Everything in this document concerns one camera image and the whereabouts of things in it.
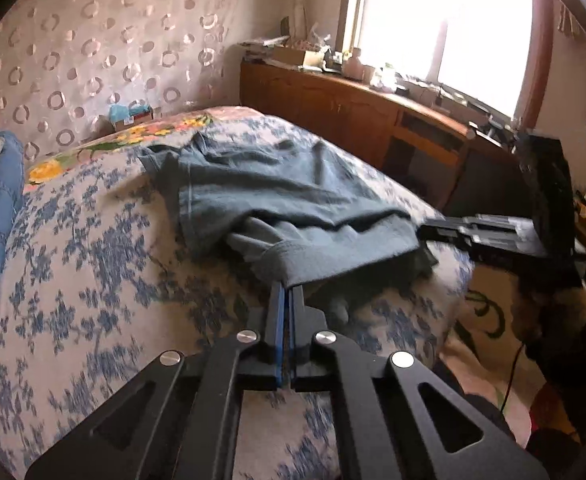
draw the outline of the blue floral pattern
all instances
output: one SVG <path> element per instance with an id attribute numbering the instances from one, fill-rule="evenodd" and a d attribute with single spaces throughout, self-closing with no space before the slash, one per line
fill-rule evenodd
<path id="1" fill-rule="evenodd" d="M 316 137 L 284 120 L 216 121 L 238 143 Z M 171 134 L 176 146 L 190 133 Z M 193 354 L 238 330 L 264 297 L 249 272 L 192 262 L 136 158 L 108 153 L 25 194 L 0 281 L 0 460 L 16 478 L 166 349 Z M 437 213 L 338 148 L 382 198 L 421 221 Z M 379 354 L 407 349 L 431 364 L 455 320 L 471 264 L 433 246 L 440 263 L 401 296 L 387 290 L 347 327 Z M 234 477 L 329 479 L 339 473 L 327 396 L 247 393 Z"/>

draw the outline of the black cable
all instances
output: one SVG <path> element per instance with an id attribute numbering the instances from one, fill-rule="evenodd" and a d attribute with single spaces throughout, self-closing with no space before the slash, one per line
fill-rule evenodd
<path id="1" fill-rule="evenodd" d="M 510 388 L 513 386 L 513 377 L 515 377 L 515 367 L 518 364 L 519 355 L 522 353 L 522 348 L 524 348 L 524 343 L 518 348 L 517 353 L 515 354 L 515 359 L 513 359 L 513 365 L 510 368 L 510 377 L 508 378 L 508 387 L 506 388 L 506 394 L 504 396 L 504 401 L 502 402 L 502 407 L 500 408 L 500 412 L 504 413 L 504 408 L 506 407 L 506 401 L 508 400 L 508 394 L 510 393 Z"/>

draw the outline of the gray towel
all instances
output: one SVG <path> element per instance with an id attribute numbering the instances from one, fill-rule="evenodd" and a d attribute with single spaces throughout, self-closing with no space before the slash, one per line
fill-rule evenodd
<path id="1" fill-rule="evenodd" d="M 183 148 L 149 146 L 140 160 L 193 256 L 225 240 L 264 283 L 289 287 L 394 260 L 388 286 L 398 272 L 410 281 L 433 263 L 408 213 L 321 141 L 241 146 L 198 133 Z"/>

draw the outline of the person's hand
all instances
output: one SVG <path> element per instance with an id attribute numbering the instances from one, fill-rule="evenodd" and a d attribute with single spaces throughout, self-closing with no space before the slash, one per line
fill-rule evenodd
<path id="1" fill-rule="evenodd" d="M 586 285 L 553 295 L 525 293 L 516 283 L 511 328 L 522 343 L 544 339 L 551 348 L 566 348 L 586 325 Z"/>

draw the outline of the window frame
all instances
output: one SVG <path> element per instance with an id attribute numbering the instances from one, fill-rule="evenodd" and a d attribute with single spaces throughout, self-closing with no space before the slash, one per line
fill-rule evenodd
<path id="1" fill-rule="evenodd" d="M 533 0 L 533 19 L 528 60 L 514 114 L 514 122 L 521 128 L 534 128 L 542 107 L 553 52 L 553 1 Z M 341 0 L 335 48 L 351 50 L 359 43 L 364 0 Z M 438 36 L 435 53 L 427 80 L 439 82 L 439 69 L 446 42 L 446 22 Z"/>

